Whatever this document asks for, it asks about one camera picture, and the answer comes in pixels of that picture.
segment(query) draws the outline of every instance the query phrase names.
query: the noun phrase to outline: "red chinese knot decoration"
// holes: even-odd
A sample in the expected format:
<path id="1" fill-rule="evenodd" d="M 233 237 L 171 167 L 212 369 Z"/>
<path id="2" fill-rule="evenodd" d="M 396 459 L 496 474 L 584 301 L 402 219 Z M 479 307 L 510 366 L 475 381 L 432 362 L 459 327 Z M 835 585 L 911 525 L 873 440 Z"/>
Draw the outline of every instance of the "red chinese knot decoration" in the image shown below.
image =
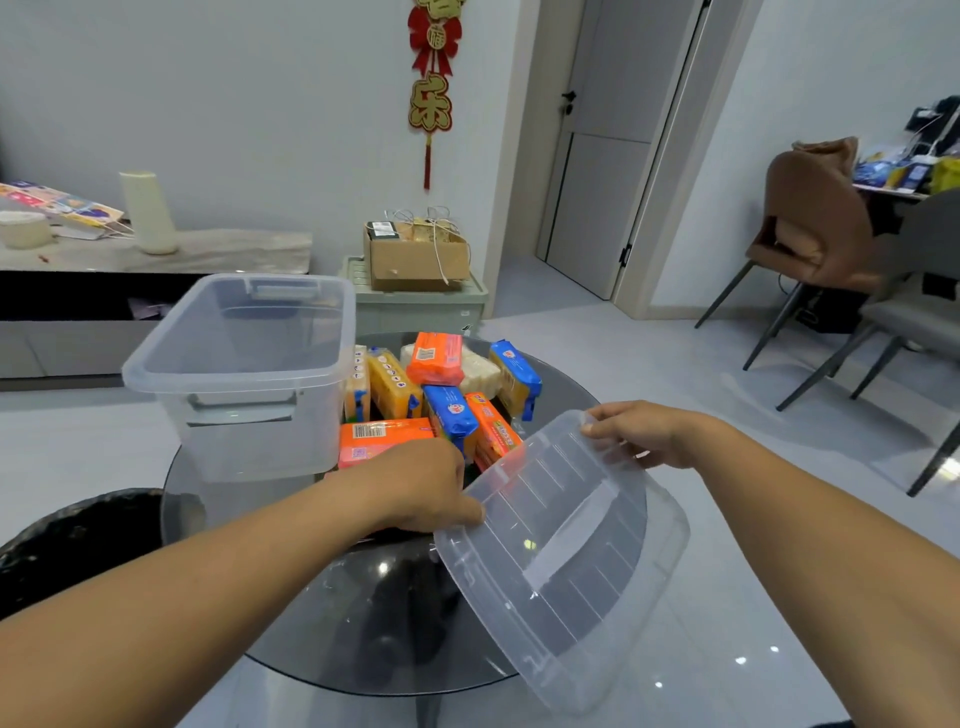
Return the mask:
<path id="1" fill-rule="evenodd" d="M 465 0 L 414 0 L 407 27 L 410 47 L 417 53 L 413 67 L 420 72 L 410 94 L 408 120 L 426 132 L 423 158 L 423 189 L 430 189 L 433 132 L 447 132 L 453 126 L 453 102 L 446 95 L 447 76 L 453 75 L 450 59 L 457 55 L 463 35 L 460 10 Z"/>

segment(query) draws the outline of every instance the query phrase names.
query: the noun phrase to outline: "orange snack package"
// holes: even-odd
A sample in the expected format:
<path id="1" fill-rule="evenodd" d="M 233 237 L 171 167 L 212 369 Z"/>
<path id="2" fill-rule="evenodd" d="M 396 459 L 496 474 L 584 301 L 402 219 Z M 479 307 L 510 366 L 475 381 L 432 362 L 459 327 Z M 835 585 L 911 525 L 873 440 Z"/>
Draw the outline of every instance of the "orange snack package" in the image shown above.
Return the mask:
<path id="1" fill-rule="evenodd" d="M 433 427 L 425 417 L 340 425 L 340 459 L 337 465 L 341 470 L 349 468 L 370 460 L 394 445 L 432 437 Z"/>
<path id="2" fill-rule="evenodd" d="M 457 333 L 419 333 L 407 376 L 417 384 L 456 387 L 464 380 L 464 337 Z"/>
<path id="3" fill-rule="evenodd" d="M 510 427 L 493 404 L 479 392 L 464 395 L 467 407 L 480 426 L 467 437 L 464 452 L 468 460 L 477 464 L 482 473 L 510 450 L 523 445 L 519 435 Z"/>

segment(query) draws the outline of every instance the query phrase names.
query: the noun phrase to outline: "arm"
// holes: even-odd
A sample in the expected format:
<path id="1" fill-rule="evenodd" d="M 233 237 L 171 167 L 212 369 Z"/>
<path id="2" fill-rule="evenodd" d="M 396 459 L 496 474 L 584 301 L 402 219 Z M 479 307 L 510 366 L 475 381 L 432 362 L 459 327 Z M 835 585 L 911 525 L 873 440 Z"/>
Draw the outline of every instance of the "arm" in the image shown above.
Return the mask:
<path id="1" fill-rule="evenodd" d="M 960 561 L 719 420 L 591 410 L 640 464 L 695 468 L 767 594 L 858 726 L 960 725 Z"/>
<path id="2" fill-rule="evenodd" d="M 398 446 L 0 622 L 0 726 L 173 726 L 297 593 L 386 526 L 483 521 L 446 440 Z"/>

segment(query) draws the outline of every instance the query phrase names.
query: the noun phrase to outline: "snack package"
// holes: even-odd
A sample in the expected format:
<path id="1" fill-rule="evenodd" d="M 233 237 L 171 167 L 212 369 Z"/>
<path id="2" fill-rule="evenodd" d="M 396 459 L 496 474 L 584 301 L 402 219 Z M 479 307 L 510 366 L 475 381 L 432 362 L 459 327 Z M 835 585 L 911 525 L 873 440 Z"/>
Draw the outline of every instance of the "snack package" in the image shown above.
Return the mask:
<path id="1" fill-rule="evenodd" d="M 353 363 L 344 389 L 344 422 L 364 423 L 370 419 L 370 373 L 367 347 L 353 347 Z"/>
<path id="2" fill-rule="evenodd" d="M 437 436 L 444 436 L 464 452 L 464 443 L 480 424 L 467 408 L 467 401 L 456 387 L 423 387 L 424 414 L 430 418 Z"/>
<path id="3" fill-rule="evenodd" d="M 464 399 L 480 425 L 467 437 L 467 460 L 476 463 L 482 473 L 510 450 L 519 447 L 522 441 L 506 418 L 482 394 L 471 392 Z"/>
<path id="4" fill-rule="evenodd" d="M 500 368 L 503 381 L 497 395 L 512 417 L 523 422 L 534 419 L 534 403 L 540 396 L 543 382 L 523 355 L 506 339 L 490 344 L 490 361 Z"/>
<path id="5" fill-rule="evenodd" d="M 410 366 L 413 355 L 413 344 L 407 344 L 400 350 L 400 365 L 404 370 Z M 466 344 L 463 348 L 463 359 L 464 380 L 460 382 L 460 391 L 464 394 L 482 392 L 488 400 L 496 397 L 500 390 L 500 380 L 503 378 L 500 368 L 489 359 L 472 352 Z"/>
<path id="6" fill-rule="evenodd" d="M 389 349 L 373 347 L 367 354 L 370 391 L 380 414 L 388 420 L 420 417 L 423 390 L 410 381 Z"/>
<path id="7" fill-rule="evenodd" d="M 425 417 L 340 425 L 340 459 L 337 465 L 341 470 L 349 468 L 370 460 L 394 445 L 411 440 L 429 440 L 433 436 L 433 427 Z"/>
<path id="8" fill-rule="evenodd" d="M 456 333 L 419 333 L 407 376 L 417 384 L 456 387 L 464 380 L 464 337 Z"/>

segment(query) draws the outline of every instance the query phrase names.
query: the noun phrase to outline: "clear plastic storage box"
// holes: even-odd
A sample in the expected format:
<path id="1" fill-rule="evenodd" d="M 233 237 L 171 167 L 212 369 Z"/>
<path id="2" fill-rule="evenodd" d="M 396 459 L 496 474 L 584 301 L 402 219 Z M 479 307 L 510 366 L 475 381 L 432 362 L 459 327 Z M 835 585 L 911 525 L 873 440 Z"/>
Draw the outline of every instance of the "clear plastic storage box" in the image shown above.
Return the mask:
<path id="1" fill-rule="evenodd" d="M 581 715 L 619 677 L 689 538 L 684 511 L 630 453 L 569 411 L 467 488 L 483 525 L 437 551 L 543 703 Z"/>
<path id="2" fill-rule="evenodd" d="M 207 481 L 323 473 L 337 464 L 356 304 L 347 280 L 200 279 L 123 367 L 156 394 Z"/>

